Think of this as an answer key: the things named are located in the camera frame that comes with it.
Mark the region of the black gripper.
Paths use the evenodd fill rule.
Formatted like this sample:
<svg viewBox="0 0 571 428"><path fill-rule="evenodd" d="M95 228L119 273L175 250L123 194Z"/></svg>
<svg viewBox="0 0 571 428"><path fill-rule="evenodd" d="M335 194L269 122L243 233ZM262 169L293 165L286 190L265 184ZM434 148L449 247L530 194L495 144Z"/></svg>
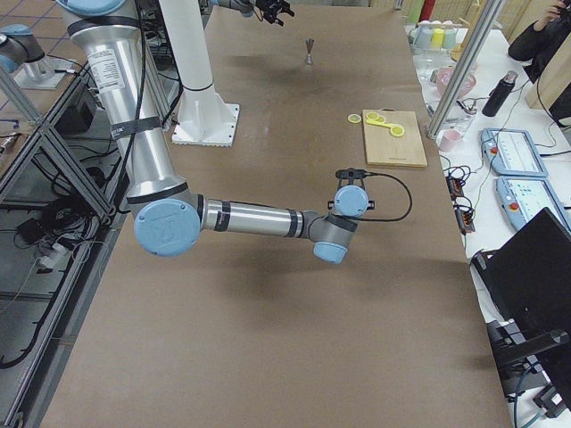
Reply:
<svg viewBox="0 0 571 428"><path fill-rule="evenodd" d="M284 22L278 18L280 13L294 17L294 11L287 1L282 0L257 0L256 7L261 11L262 18L270 24L284 26Z"/></svg>

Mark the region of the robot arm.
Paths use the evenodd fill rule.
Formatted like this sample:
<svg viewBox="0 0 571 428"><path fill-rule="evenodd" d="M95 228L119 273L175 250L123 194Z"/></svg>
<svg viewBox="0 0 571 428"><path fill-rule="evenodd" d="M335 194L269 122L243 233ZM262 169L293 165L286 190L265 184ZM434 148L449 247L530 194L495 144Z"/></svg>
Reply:
<svg viewBox="0 0 571 428"><path fill-rule="evenodd" d="M359 222L372 206L365 171L341 169L326 214L247 202L209 199L190 190L172 163L156 93L153 58L134 1L64 1L62 17L71 41L86 54L112 139L129 180L126 201L134 234L148 252L163 257L190 250L205 229L303 238L326 262L342 262ZM160 4L182 86L178 144L229 147L240 108L217 93L199 6Z"/></svg>
<svg viewBox="0 0 571 428"><path fill-rule="evenodd" d="M245 18L255 16L259 21L281 27L284 26L284 22L280 19L280 14L295 16L295 12L286 0L217 0L210 1L210 4L238 11Z"/></svg>

